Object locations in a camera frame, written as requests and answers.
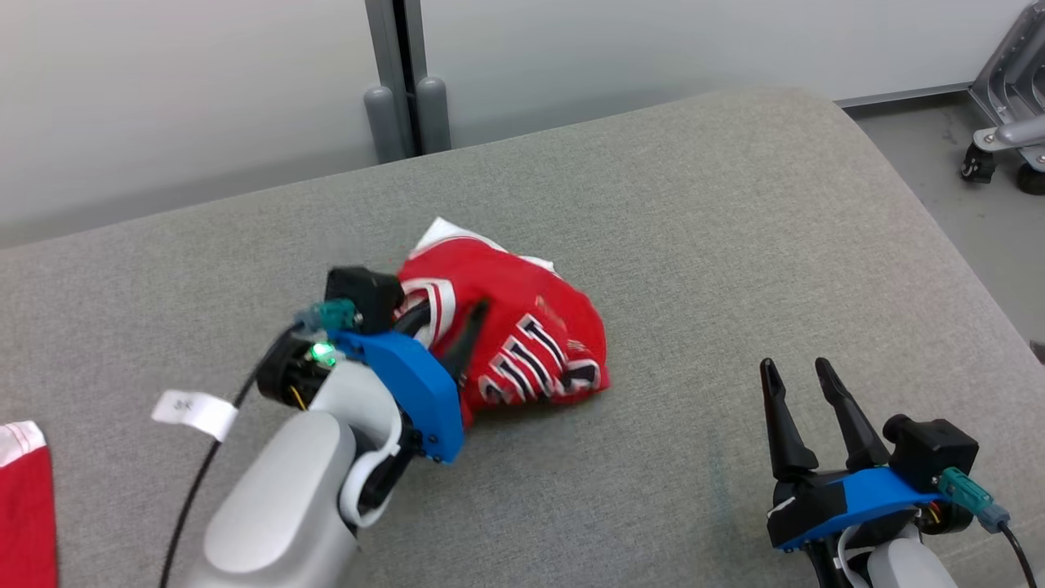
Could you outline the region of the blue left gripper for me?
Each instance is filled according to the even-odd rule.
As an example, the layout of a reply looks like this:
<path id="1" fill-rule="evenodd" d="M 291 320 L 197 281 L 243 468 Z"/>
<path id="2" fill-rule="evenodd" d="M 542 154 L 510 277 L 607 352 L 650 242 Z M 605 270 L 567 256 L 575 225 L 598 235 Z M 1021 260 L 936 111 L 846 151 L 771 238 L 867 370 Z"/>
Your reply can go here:
<path id="1" fill-rule="evenodd" d="M 447 344 L 441 363 L 418 340 L 429 334 L 432 306 L 418 302 L 396 319 L 394 332 L 363 335 L 335 331 L 330 342 L 348 358 L 369 366 L 377 379 L 422 433 L 422 449 L 428 458 L 451 464 L 462 449 L 465 436 L 458 385 L 465 381 L 489 299 L 480 299 L 465 316 L 456 338 Z"/>

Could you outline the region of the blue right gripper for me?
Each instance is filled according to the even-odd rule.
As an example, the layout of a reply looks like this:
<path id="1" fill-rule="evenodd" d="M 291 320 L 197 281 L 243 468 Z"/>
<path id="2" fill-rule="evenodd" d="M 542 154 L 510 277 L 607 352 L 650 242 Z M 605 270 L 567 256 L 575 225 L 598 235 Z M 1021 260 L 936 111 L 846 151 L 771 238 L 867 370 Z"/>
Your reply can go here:
<path id="1" fill-rule="evenodd" d="M 769 510 L 767 531 L 773 548 L 798 550 L 807 542 L 828 538 L 896 511 L 950 499 L 937 490 L 921 492 L 887 468 L 885 465 L 891 454 L 831 362 L 817 358 L 815 372 L 825 401 L 835 411 L 846 444 L 846 469 L 852 473 L 820 488 L 803 490 L 796 497 Z M 812 473 L 820 462 L 803 442 L 787 406 L 786 387 L 772 359 L 765 358 L 760 363 L 760 377 L 774 479 L 788 481 Z"/>

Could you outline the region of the red white jersey shirt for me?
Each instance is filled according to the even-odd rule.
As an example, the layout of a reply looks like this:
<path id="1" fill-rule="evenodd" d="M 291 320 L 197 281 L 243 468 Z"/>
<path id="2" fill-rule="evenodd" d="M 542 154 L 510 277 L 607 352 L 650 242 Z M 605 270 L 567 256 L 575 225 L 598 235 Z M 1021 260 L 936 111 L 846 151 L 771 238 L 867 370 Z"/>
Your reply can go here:
<path id="1" fill-rule="evenodd" d="M 410 311 L 429 304 L 417 338 L 437 356 L 488 310 L 460 385 L 465 427 L 501 406 L 571 405 L 611 387 L 602 317 L 552 261 L 519 256 L 437 217 L 397 272 Z"/>

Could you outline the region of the red white Bulls shorts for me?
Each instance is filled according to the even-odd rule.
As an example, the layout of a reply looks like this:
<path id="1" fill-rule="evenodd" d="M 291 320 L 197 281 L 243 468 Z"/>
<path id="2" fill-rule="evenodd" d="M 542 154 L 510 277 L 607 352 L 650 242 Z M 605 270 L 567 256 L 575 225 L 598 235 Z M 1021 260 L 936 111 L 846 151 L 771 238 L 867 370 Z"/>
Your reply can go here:
<path id="1" fill-rule="evenodd" d="M 0 588 L 57 588 L 55 485 L 33 421 L 0 425 Z"/>

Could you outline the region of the grey partition post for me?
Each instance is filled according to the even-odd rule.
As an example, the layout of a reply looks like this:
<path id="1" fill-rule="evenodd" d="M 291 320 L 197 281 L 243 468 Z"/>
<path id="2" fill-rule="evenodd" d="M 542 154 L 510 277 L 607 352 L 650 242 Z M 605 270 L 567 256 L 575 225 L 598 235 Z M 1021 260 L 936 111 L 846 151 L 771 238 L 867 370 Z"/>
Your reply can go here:
<path id="1" fill-rule="evenodd" d="M 380 163 L 452 148 L 447 85 L 433 77 L 420 0 L 363 0 L 380 83 L 363 93 Z"/>

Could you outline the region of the grey metal frame with castors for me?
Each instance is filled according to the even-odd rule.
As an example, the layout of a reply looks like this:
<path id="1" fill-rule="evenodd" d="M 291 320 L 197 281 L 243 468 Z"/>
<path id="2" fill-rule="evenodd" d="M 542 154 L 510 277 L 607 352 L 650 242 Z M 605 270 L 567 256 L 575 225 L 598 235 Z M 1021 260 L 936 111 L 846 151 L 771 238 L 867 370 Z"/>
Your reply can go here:
<path id="1" fill-rule="evenodd" d="M 1016 187 L 1045 196 L 1045 0 L 1034 0 L 1021 11 L 969 94 L 990 126 L 972 134 L 960 179 L 989 184 L 995 154 L 1014 150 L 1024 160 Z"/>

